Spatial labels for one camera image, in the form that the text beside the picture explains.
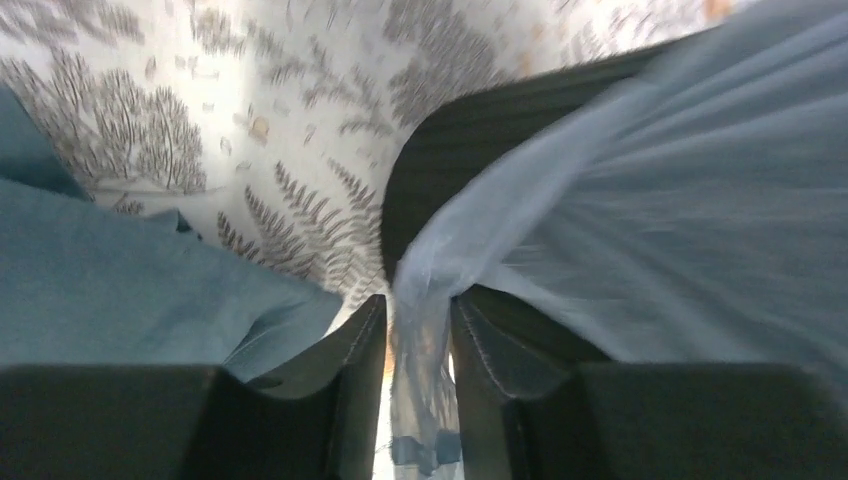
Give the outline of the light blue plastic trash bag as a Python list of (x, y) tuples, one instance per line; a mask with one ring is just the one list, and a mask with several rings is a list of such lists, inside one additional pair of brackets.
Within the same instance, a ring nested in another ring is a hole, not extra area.
[(392, 458), (464, 468), (452, 302), (504, 294), (609, 360), (768, 364), (847, 410), (847, 5), (679, 40), (444, 203), (392, 282)]

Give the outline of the black plastic trash bin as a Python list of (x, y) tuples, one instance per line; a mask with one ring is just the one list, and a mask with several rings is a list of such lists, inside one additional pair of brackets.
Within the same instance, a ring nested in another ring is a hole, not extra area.
[(666, 41), (498, 85), (430, 114), (403, 146), (386, 186), (380, 240), (387, 279), (394, 278), (430, 217), (485, 167), (680, 43)]

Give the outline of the grey blue crumpled cloth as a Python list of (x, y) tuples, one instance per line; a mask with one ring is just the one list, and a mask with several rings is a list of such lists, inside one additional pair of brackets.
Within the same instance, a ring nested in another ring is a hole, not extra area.
[(175, 210), (90, 202), (1, 92), (1, 362), (220, 364), (250, 380), (319, 341), (342, 305), (203, 243)]

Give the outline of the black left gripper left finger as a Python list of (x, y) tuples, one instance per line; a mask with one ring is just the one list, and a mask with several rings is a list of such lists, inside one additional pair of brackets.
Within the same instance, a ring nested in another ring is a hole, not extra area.
[(263, 378), (210, 366), (1, 373), (5, 479), (368, 479), (386, 301)]

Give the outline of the floral patterned table mat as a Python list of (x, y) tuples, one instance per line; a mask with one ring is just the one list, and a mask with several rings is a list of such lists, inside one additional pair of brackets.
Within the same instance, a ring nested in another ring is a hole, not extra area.
[(742, 1), (5, 1), (11, 90), (88, 200), (338, 295), (442, 105), (705, 30)]

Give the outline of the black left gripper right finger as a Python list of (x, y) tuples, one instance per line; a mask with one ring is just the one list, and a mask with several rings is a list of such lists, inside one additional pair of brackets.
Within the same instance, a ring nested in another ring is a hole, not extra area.
[(847, 410), (768, 364), (621, 363), (528, 305), (451, 305), (469, 479), (843, 479)]

